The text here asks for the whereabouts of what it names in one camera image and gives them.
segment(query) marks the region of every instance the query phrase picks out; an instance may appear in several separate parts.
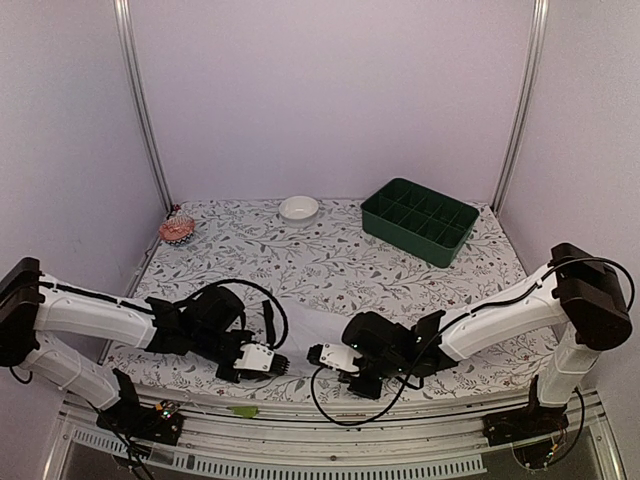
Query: white wall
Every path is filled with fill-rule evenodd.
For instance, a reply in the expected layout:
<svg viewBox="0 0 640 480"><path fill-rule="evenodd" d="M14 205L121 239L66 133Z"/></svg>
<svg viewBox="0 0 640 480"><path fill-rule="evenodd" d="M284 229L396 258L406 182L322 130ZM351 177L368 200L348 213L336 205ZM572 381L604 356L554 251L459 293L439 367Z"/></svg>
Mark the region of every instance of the white wall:
<svg viewBox="0 0 640 480"><path fill-rule="evenodd" d="M0 65L0 276L31 255L59 278L122 293L162 210L113 2L3 2ZM61 401L51 384L0 370L0 478L41 475Z"/></svg>
<svg viewBox="0 0 640 480"><path fill-rule="evenodd" d="M176 200L365 196L395 176L489 200L530 0L138 0Z"/></svg>
<svg viewBox="0 0 640 480"><path fill-rule="evenodd" d="M542 65L501 219L525 266L570 241L640 286L640 3L552 2ZM640 315L595 381L629 478L640 478Z"/></svg>

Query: red patterned bowl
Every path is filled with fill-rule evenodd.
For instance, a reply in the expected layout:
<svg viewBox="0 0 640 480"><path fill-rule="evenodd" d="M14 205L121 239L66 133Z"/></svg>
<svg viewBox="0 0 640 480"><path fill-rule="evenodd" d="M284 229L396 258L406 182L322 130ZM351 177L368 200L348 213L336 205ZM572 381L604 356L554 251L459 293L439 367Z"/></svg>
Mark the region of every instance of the red patterned bowl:
<svg viewBox="0 0 640 480"><path fill-rule="evenodd" d="M158 234L169 245L179 246L191 240L195 229L196 222L189 215L176 215L160 226Z"/></svg>

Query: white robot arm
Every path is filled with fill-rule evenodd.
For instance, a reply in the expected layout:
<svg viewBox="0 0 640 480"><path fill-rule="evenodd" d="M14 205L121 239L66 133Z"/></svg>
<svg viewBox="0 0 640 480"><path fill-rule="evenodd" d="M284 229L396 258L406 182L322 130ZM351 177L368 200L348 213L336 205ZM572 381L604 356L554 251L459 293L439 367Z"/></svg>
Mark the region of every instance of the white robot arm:
<svg viewBox="0 0 640 480"><path fill-rule="evenodd" d="M420 385L401 381L422 388L424 377L495 343L566 324L553 359L531 384L529 406L487 416L485 434L497 444L564 428L572 391L602 351L629 338L631 322L617 275L606 264L615 262L566 243L554 247L552 257L518 284L476 304L427 315L411 330L374 312L356 315L343 332L344 345L316 345L307 358L339 371L356 395L379 398L383 378L410 372Z"/></svg>
<svg viewBox="0 0 640 480"><path fill-rule="evenodd" d="M52 332L115 340L154 353L191 351L217 362L216 376L233 382L287 371L287 359L274 352L269 302L264 303L265 346L254 342L253 332L244 327L240 299L220 286L235 282L209 285L180 302L142 301L80 289L41 274L39 268L37 260L25 258L0 281L0 366L20 366L85 398L101 411L99 426L175 444L182 419L171 402L156 409L140 406L127 375L91 362ZM271 300L286 322L280 304ZM237 318L242 328L229 330Z"/></svg>

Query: patterned tablecloth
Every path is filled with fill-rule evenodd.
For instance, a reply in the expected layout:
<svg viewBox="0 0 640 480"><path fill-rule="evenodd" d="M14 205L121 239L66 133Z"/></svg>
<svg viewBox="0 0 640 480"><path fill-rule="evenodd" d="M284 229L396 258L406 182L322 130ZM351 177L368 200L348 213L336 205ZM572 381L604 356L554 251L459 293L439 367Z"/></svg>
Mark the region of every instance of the patterned tablecloth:
<svg viewBox="0 0 640 480"><path fill-rule="evenodd" d="M324 200L317 222L303 230L287 227L277 215L279 201L212 201L182 205L196 220L194 240L182 247L162 244L136 296L184 298L223 278L246 278L279 298L348 317L376 311L410 326L440 308L475 302L524 276L509 241L487 205L451 267L439 269L378 240L361 229L360 202ZM247 304L248 324L263 334L263 297L231 287ZM548 328L520 335L482 351L456 368L426 379L421 391L402 400L460 398L526 388L556 345ZM216 365L196 355L141 352L114 343L105 365L118 367L134 382L151 387L216 396L282 402L310 402L309 378L284 376L230 384L215 378ZM322 402L358 401L323 372L316 391ZM398 385L383 387L388 402Z"/></svg>

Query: green container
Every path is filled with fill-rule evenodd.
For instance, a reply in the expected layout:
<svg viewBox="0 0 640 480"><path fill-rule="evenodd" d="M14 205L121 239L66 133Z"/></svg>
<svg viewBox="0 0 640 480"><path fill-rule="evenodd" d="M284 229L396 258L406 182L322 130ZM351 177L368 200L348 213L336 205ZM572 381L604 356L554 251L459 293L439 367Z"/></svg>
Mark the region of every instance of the green container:
<svg viewBox="0 0 640 480"><path fill-rule="evenodd" d="M394 178L362 204L362 228L436 267L451 265L480 212L404 178Z"/></svg>

